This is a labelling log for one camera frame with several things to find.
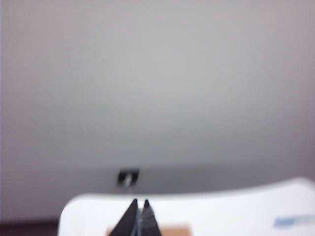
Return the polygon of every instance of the gray wall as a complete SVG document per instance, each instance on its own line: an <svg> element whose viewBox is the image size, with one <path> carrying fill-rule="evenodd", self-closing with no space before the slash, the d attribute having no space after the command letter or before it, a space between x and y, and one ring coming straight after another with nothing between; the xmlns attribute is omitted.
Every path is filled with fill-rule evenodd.
<svg viewBox="0 0 315 236"><path fill-rule="evenodd" d="M314 0L2 0L1 220L84 192L315 179Z"/></svg>

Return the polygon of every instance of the white table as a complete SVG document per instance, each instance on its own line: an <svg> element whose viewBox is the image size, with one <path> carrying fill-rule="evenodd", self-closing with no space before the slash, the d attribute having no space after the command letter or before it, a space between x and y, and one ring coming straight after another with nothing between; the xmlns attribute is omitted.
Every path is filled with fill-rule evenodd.
<svg viewBox="0 0 315 236"><path fill-rule="evenodd" d="M217 193L83 194L65 206L59 236L104 236L134 198L149 199L160 226L188 224L194 236L315 236L315 222L273 226L277 217L315 215L315 183L304 178Z"/></svg>

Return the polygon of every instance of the black plastic piece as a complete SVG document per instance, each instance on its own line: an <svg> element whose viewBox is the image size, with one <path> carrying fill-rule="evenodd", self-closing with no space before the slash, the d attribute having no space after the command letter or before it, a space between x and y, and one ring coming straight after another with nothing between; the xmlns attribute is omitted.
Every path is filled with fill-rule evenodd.
<svg viewBox="0 0 315 236"><path fill-rule="evenodd" d="M140 169L137 168L130 168L130 169L121 169L118 174L117 185L124 186L125 180L127 176L131 176L130 186L136 184L138 177L139 177Z"/></svg>

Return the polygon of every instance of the dark floor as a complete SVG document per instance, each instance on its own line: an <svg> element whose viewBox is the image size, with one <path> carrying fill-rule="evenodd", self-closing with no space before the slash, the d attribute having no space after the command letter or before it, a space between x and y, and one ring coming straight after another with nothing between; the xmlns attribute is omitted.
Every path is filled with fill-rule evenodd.
<svg viewBox="0 0 315 236"><path fill-rule="evenodd" d="M0 236L57 236L58 220L0 224Z"/></svg>

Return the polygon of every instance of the brown cardboard piece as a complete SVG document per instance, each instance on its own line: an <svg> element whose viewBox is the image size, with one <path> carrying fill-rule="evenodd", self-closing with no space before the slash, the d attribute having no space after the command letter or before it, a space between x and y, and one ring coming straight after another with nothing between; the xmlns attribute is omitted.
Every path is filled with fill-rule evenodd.
<svg viewBox="0 0 315 236"><path fill-rule="evenodd" d="M161 227L162 236L191 236L188 226L178 227ZM109 236L112 229L107 230L106 235Z"/></svg>

